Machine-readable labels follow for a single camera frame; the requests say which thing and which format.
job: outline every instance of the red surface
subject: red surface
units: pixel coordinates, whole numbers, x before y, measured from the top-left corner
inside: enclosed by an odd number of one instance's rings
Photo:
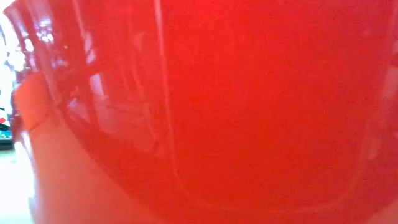
[[[396,9],[16,1],[37,222],[398,222]]]

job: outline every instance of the red plastic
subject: red plastic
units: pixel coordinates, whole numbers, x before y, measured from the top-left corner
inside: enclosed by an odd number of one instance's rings
[[[396,12],[17,0],[36,221],[398,222]]]

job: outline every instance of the floor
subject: floor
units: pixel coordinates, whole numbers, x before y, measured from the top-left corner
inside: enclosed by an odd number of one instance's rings
[[[0,151],[0,224],[31,224],[25,175],[14,150]]]

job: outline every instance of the glossy red surface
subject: glossy red surface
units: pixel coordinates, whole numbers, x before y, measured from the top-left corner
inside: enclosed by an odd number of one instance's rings
[[[396,1],[6,15],[38,223],[398,222]]]

